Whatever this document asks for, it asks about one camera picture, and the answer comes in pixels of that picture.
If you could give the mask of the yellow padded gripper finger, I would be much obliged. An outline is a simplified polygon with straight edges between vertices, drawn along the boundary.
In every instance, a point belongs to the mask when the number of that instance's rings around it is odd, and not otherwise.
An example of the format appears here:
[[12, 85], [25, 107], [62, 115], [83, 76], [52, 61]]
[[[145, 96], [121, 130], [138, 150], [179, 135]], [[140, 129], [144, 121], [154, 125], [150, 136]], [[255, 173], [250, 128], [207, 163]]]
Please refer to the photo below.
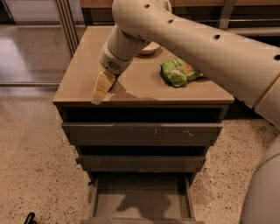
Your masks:
[[108, 71], [99, 72], [97, 80], [94, 84], [91, 102], [96, 105], [100, 104], [115, 82], [116, 76], [114, 74]]

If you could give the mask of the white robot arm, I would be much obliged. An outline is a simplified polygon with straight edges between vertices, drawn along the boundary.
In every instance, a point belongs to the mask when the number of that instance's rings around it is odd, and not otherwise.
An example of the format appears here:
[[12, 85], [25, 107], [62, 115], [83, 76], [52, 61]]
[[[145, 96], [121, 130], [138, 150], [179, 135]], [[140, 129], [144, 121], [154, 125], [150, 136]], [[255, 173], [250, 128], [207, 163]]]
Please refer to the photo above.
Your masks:
[[[169, 0], [114, 0], [115, 27], [100, 62], [122, 74], [149, 43], [161, 45], [280, 128], [280, 48], [173, 15]], [[238, 224], [280, 224], [280, 136], [250, 180]]]

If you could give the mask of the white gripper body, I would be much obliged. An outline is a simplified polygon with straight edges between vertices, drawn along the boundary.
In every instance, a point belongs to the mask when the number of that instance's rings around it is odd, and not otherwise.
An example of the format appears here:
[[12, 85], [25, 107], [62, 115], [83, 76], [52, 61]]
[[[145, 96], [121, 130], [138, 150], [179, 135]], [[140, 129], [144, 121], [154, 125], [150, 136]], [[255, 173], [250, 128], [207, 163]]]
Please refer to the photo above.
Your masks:
[[103, 45], [100, 54], [100, 63], [106, 71], [115, 75], [120, 75], [128, 68], [131, 62], [132, 60], [118, 59], [113, 55], [106, 44]]

